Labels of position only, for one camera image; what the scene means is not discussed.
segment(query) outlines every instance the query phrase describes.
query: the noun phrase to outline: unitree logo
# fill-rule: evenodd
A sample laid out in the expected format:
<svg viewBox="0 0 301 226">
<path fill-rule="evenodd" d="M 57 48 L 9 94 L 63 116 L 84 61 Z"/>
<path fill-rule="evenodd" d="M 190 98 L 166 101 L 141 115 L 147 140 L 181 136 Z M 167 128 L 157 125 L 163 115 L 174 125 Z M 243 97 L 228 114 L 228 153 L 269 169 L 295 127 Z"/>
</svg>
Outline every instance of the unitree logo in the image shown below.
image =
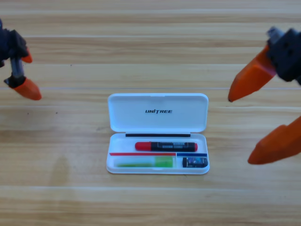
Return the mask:
<svg viewBox="0 0 301 226">
<path fill-rule="evenodd" d="M 145 110 L 145 113 L 155 113 L 155 114 L 158 114 L 158 113 L 172 113 L 173 110 Z"/>
</svg>

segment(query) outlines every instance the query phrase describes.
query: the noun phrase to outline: small black battery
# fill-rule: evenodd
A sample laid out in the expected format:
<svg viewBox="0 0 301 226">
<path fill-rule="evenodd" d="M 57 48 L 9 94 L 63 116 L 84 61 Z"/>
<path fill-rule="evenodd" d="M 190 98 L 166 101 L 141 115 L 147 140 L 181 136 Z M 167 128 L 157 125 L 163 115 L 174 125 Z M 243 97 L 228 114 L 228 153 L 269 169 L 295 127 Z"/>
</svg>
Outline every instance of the small black battery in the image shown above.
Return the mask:
<svg viewBox="0 0 301 226">
<path fill-rule="evenodd" d="M 185 157 L 183 158 L 184 168 L 204 168 L 208 165 L 208 159 L 204 157 Z"/>
</svg>

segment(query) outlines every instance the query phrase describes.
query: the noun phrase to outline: white case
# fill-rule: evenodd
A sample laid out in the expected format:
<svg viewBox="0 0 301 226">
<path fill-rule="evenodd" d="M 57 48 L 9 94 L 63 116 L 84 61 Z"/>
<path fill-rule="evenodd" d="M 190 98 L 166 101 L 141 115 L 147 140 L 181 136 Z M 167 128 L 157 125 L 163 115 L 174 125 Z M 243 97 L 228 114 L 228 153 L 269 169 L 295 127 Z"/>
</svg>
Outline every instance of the white case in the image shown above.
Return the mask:
<svg viewBox="0 0 301 226">
<path fill-rule="evenodd" d="M 200 93 L 121 93 L 108 98 L 111 129 L 107 170 L 120 174 L 205 174 L 209 171 L 206 138 L 208 97 Z M 118 167 L 117 162 L 153 162 L 152 156 L 114 156 L 140 154 L 136 142 L 194 142 L 194 154 L 207 158 L 204 168 L 184 168 L 183 156 L 173 156 L 173 167 Z"/>
</svg>

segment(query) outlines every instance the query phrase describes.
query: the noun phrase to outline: wooden table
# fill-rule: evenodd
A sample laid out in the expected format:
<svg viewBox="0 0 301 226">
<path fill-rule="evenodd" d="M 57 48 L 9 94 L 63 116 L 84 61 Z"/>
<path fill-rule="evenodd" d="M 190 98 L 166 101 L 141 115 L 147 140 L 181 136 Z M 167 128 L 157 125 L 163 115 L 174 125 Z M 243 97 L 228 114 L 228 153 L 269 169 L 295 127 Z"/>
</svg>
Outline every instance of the wooden table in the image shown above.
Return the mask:
<svg viewBox="0 0 301 226">
<path fill-rule="evenodd" d="M 43 99 L 1 84 L 0 225 L 301 225 L 301 157 L 247 163 L 262 137 L 300 115 L 300 86 L 274 78 L 227 101 L 272 25 L 300 30 L 300 9 L 297 0 L 1 0 Z M 0 71 L 10 76 L 9 65 Z M 210 171 L 108 173 L 107 98 L 120 92 L 206 94 Z"/>
</svg>

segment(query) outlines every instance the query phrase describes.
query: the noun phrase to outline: red marker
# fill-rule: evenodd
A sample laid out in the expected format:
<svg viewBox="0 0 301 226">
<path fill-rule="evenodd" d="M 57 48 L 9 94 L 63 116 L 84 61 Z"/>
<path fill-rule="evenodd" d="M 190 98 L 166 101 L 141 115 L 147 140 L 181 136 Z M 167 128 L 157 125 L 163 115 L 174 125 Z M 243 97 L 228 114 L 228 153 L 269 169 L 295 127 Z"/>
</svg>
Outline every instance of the red marker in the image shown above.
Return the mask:
<svg viewBox="0 0 301 226">
<path fill-rule="evenodd" d="M 137 151 L 163 151 L 163 152 L 195 152 L 198 145 L 192 142 L 137 142 L 135 144 Z"/>
</svg>

